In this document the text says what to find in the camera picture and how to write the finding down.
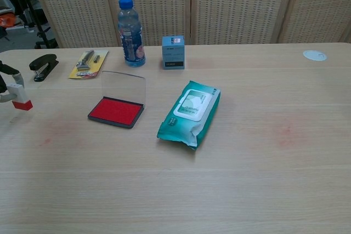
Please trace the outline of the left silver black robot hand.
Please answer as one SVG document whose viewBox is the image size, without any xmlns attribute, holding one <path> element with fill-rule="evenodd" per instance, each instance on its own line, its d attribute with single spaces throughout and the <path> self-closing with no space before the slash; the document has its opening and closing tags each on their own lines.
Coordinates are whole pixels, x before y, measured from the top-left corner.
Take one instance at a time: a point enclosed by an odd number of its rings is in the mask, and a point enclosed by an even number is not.
<svg viewBox="0 0 351 234">
<path fill-rule="evenodd" d="M 2 61 L 1 61 L 1 73 L 5 73 L 6 75 L 11 75 L 15 80 L 16 84 L 20 84 L 24 87 L 24 80 L 21 73 L 18 70 L 2 63 Z M 6 91 L 7 91 L 6 83 L 4 79 L 1 77 L 1 103 L 11 101 L 13 99 L 16 99 L 17 97 L 16 94 L 11 94 L 11 93 L 3 95 L 3 93 L 5 93 Z"/>
</svg>

